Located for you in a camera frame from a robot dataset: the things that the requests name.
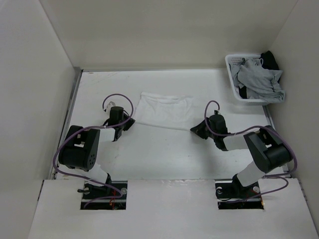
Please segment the white tank top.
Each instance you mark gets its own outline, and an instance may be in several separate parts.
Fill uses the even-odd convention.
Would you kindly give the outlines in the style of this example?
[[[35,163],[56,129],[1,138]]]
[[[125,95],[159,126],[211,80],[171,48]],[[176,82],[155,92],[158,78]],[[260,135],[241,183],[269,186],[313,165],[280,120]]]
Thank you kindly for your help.
[[[136,123],[148,126],[189,130],[195,117],[193,97],[166,96],[142,92],[136,107]]]

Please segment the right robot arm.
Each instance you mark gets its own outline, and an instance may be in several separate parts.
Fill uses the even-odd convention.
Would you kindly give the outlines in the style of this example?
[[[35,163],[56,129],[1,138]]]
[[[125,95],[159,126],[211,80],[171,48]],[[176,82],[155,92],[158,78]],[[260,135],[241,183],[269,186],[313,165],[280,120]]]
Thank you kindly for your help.
[[[215,113],[190,131],[202,139],[213,139],[215,146],[222,151],[247,149],[252,156],[252,162],[235,174],[232,182],[216,186],[216,196],[220,200],[247,200],[260,196],[256,189],[258,180],[277,178],[269,172],[295,160],[292,149],[270,125],[243,134],[229,133],[225,118]]]

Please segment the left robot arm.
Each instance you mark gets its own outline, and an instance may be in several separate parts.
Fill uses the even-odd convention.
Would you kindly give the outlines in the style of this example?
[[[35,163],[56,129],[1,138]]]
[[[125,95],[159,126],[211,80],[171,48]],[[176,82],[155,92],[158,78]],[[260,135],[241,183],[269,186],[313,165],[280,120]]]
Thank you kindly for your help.
[[[112,186],[109,174],[96,162],[99,144],[116,142],[136,122],[123,107],[113,106],[107,112],[108,118],[100,127],[72,125],[58,153],[59,165],[69,170],[58,172],[96,184],[94,191],[103,199],[111,195]]]

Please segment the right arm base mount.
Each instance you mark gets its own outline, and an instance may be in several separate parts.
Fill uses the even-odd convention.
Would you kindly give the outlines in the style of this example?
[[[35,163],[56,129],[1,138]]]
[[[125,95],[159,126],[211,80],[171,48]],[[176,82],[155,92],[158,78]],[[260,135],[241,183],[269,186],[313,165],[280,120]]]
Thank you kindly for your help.
[[[260,193],[258,182],[243,187],[237,179],[215,181],[215,195],[220,210],[263,210],[262,197],[253,198]]]

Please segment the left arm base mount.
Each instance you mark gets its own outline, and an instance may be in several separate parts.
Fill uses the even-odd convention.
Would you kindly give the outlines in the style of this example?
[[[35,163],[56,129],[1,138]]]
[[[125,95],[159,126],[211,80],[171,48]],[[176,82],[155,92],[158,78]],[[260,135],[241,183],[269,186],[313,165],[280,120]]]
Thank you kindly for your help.
[[[85,183],[77,192],[81,194],[81,210],[125,210],[127,204],[128,182],[113,181],[111,185],[121,191],[105,186]]]

